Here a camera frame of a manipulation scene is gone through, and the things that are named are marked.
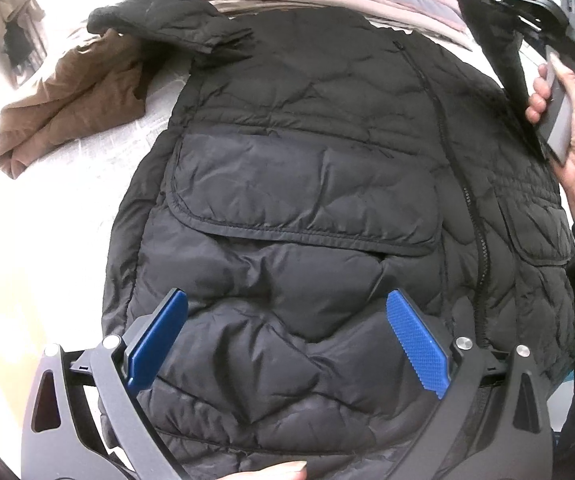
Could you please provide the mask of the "left hand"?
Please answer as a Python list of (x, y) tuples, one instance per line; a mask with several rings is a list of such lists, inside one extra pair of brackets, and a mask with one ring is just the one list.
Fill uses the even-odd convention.
[(307, 478), (307, 462), (295, 460), (295, 462), (281, 463), (256, 471), (238, 472), (231, 474), (229, 479), (244, 480), (304, 480)]

